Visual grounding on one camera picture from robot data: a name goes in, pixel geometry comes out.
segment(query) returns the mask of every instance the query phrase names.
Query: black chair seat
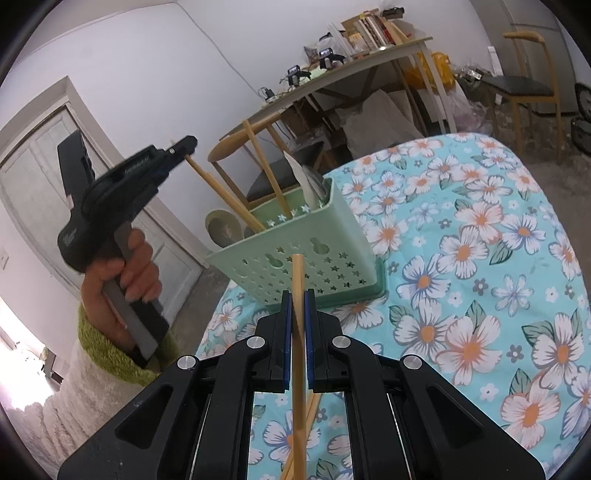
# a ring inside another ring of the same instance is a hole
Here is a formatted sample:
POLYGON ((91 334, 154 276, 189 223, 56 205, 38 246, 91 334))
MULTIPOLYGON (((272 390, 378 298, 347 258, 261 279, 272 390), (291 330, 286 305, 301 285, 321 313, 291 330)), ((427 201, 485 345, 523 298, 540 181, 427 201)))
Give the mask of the black chair seat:
POLYGON ((550 87, 528 77, 483 77, 481 81, 508 95, 540 97, 554 96, 554 92, 550 87))
MULTIPOLYGON (((309 147, 304 147, 301 150, 293 152, 293 157, 300 165, 308 165, 312 168, 322 153, 323 146, 324 142, 318 142, 310 145, 309 147)), ((281 157, 279 160, 270 163, 269 166, 271 167, 271 171, 277 179, 277 183, 279 184, 279 188, 281 190, 291 187, 297 183, 293 170, 291 169, 285 157, 281 157)), ((249 202, 254 202, 255 200, 270 195, 271 193, 273 193, 273 187, 271 187, 271 183, 269 182, 265 172, 262 171, 261 174, 256 178, 255 183, 252 184, 250 190, 248 190, 246 199, 249 202)))

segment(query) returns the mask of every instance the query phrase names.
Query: plastic bag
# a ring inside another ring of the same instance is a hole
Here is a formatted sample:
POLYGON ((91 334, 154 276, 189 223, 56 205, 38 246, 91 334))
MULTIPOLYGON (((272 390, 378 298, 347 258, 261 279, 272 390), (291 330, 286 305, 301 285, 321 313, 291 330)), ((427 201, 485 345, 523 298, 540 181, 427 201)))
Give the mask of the plastic bag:
MULTIPOLYGON (((456 86, 456 79, 453 76, 452 69, 450 67, 449 57, 440 51, 435 52, 431 55, 433 61, 435 62, 435 67, 437 68, 437 72, 441 77, 441 81, 443 82, 443 86, 446 90, 451 90, 456 86)), ((433 88, 436 88, 435 80, 433 79, 433 74, 431 70, 428 68, 427 60, 422 53, 418 54, 418 57, 427 72, 427 77, 429 78, 429 82, 433 88)), ((427 88, 425 82, 423 80, 423 76, 421 75, 421 70, 418 66, 414 66, 409 70, 404 71, 404 77, 406 78, 407 83, 414 87, 417 90, 421 90, 427 88)))
POLYGON ((463 94, 456 89, 447 93, 452 104, 452 115, 456 121, 457 131, 477 132, 489 135, 492 133, 492 126, 486 121, 486 109, 481 103, 471 103, 463 94))

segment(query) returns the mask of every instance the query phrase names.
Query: book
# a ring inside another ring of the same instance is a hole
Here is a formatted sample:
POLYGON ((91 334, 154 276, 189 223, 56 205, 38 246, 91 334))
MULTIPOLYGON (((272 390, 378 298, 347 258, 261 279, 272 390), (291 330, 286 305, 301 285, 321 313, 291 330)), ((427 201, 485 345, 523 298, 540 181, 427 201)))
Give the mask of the book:
POLYGON ((357 31, 361 34, 361 36, 365 40, 365 43, 367 43, 368 48, 370 50, 375 50, 376 48, 378 48, 378 46, 374 42, 374 39, 369 34, 367 28, 365 27, 365 25, 363 24, 363 22, 361 20, 356 20, 354 25, 355 25, 355 28, 357 29, 357 31))
POLYGON ((384 33, 384 37, 386 37, 386 40, 388 40, 388 42, 390 42, 392 45, 396 45, 396 42, 394 41, 392 35, 388 31, 388 28, 386 27, 387 20, 382 17, 376 17, 376 21, 378 22, 379 26, 382 27, 382 32, 384 33))
POLYGON ((372 30, 374 31, 375 35, 378 37, 380 46, 385 47, 386 45, 388 45, 389 42, 388 42, 388 40, 386 40, 386 37, 384 37, 384 32, 382 32, 382 27, 378 24, 378 22, 376 21, 374 16, 368 15, 366 18, 367 18, 367 21, 369 22, 369 25, 371 26, 372 30))
POLYGON ((373 39, 375 48, 380 48, 382 46, 382 43, 380 42, 379 37, 376 35, 374 29, 372 28, 371 23, 369 23, 369 20, 365 17, 361 17, 360 20, 365 29, 368 31, 369 36, 373 39))

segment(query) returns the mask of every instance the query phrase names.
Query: utensil holder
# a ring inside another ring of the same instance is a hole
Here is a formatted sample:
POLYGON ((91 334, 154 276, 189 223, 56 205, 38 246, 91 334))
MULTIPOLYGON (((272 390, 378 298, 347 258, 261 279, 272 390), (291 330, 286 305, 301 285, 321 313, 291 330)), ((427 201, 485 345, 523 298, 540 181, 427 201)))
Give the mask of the utensil holder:
POLYGON ((286 220, 276 199, 252 214, 269 228, 211 254, 208 259, 257 300, 273 309, 290 288, 291 256, 306 258, 306 288, 317 305, 369 300, 385 291, 384 262, 376 258, 338 188, 329 201, 309 211, 301 188, 285 193, 293 218, 286 220))

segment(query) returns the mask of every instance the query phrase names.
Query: finger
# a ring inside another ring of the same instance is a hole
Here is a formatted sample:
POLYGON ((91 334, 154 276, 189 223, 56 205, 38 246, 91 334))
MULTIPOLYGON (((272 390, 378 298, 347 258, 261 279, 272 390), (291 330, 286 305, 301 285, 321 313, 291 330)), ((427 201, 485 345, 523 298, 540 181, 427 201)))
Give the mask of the finger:
POLYGON ((144 271, 152 260, 153 253, 154 250, 147 243, 143 243, 135 249, 133 257, 125 264, 125 268, 121 273, 121 280, 119 282, 121 288, 127 288, 136 275, 144 271))
POLYGON ((95 260, 86 269, 81 288, 84 289, 85 294, 100 295, 105 281, 119 275, 124 266, 125 262, 121 258, 95 260))
POLYGON ((125 292, 125 299, 127 301, 139 300, 158 281, 159 274, 158 267, 150 263, 140 275, 135 276, 125 292))
POLYGON ((158 281, 148 289, 148 291, 142 297, 142 301, 144 303, 148 303, 149 301, 156 300, 160 296, 161 293, 162 293, 162 282, 158 281))
POLYGON ((143 231, 138 230, 137 228, 134 228, 131 231, 131 233, 129 234, 129 239, 127 241, 127 244, 130 249, 135 250, 141 244, 143 244, 145 242, 145 240, 146 240, 146 236, 144 235, 143 231))

